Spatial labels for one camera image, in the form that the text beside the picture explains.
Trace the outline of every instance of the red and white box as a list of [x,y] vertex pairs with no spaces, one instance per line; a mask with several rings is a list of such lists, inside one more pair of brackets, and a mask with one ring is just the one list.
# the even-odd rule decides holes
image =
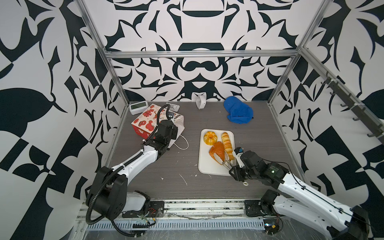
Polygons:
[[[157,124],[157,112],[161,107],[155,104],[151,104],[142,114],[140,114],[131,124],[137,135],[146,139],[152,131],[155,129]],[[173,111],[169,111],[174,113],[174,119],[184,118],[183,115],[175,113]],[[166,117],[166,109],[163,109],[160,113],[160,121],[163,119],[167,119]]]

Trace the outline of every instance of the ventilation grille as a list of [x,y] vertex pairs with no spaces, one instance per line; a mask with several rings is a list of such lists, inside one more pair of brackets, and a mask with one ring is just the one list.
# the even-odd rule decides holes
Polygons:
[[[116,225],[123,230],[131,230],[132,224],[143,224],[137,220],[117,220]],[[113,229],[112,223],[102,220],[89,225],[88,231],[103,231]],[[262,219],[199,219],[199,220],[157,220],[152,230],[217,230],[217,229],[254,229],[265,230]]]

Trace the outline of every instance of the blue cloth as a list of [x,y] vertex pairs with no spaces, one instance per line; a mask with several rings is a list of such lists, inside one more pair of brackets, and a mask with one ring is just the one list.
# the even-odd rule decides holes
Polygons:
[[253,110],[250,106],[240,101],[237,97],[229,97],[224,101],[224,108],[229,113],[227,118],[234,123],[249,123],[253,118]]

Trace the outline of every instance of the hook rack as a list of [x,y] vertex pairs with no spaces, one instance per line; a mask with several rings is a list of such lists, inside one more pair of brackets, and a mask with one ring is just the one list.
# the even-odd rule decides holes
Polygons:
[[327,84],[333,92],[344,102],[342,107],[348,107],[357,118],[354,121],[361,121],[371,131],[368,137],[376,137],[381,144],[384,144],[384,127],[382,121],[369,110],[340,80],[328,77],[322,84]]

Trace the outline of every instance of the white debris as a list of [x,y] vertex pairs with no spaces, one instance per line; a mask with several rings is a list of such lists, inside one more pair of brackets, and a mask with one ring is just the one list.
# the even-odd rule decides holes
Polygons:
[[185,184],[188,186],[187,182],[185,181],[185,179],[183,178],[183,176],[181,176],[181,174],[179,174],[180,177],[184,180]]

